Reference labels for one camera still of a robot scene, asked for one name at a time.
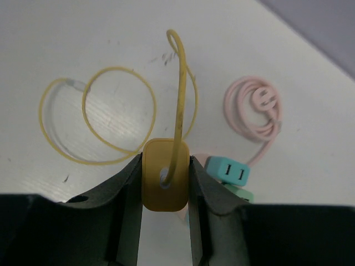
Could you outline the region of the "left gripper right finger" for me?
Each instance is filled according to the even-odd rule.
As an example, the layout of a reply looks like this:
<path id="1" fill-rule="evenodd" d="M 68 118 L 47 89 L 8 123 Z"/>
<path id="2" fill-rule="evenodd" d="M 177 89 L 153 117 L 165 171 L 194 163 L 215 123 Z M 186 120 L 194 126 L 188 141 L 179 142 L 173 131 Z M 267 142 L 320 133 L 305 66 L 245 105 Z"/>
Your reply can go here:
<path id="1" fill-rule="evenodd" d="M 193 265 L 353 265 L 354 207 L 251 204 L 189 166 Z"/>

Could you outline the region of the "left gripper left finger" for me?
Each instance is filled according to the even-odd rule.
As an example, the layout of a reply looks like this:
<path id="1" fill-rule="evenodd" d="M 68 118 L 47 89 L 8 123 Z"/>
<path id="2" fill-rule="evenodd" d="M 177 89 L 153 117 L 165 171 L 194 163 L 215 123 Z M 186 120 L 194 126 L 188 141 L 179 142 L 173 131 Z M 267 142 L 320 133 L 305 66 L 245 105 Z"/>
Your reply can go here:
<path id="1" fill-rule="evenodd" d="M 136 265 L 141 155 L 67 202 L 1 195 L 2 265 Z"/>

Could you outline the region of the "green adapter plug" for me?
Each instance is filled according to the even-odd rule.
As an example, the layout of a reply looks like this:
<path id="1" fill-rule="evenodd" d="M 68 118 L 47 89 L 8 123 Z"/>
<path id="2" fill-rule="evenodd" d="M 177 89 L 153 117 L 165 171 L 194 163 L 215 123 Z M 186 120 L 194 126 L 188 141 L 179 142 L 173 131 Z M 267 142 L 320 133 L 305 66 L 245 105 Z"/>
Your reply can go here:
<path id="1" fill-rule="evenodd" d="M 252 192 L 227 183 L 223 183 L 222 185 L 233 194 L 242 198 L 244 201 L 247 201 L 249 203 L 254 203 L 254 195 Z"/>

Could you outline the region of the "blue adapter plug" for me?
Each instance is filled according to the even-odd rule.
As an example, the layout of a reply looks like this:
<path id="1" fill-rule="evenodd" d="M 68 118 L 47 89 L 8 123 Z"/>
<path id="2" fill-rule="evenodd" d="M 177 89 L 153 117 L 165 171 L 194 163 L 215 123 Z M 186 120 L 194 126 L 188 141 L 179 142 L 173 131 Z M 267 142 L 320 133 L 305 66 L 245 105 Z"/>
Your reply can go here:
<path id="1" fill-rule="evenodd" d="M 206 172 L 213 178 L 236 186 L 245 186 L 250 174 L 248 165 L 227 157 L 210 156 Z"/>

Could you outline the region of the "yellow charger plug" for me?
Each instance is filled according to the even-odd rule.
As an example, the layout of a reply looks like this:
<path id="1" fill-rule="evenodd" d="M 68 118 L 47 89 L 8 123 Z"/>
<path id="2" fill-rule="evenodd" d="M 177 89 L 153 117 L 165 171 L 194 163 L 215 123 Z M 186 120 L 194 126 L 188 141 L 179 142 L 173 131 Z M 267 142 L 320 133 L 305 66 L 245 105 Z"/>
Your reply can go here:
<path id="1" fill-rule="evenodd" d="M 176 212 L 185 207 L 189 198 L 190 154 L 186 143 L 179 147 L 177 167 L 172 180 L 163 185 L 169 172 L 173 139 L 148 141 L 143 149 L 141 199 L 143 205 L 155 212 Z"/>

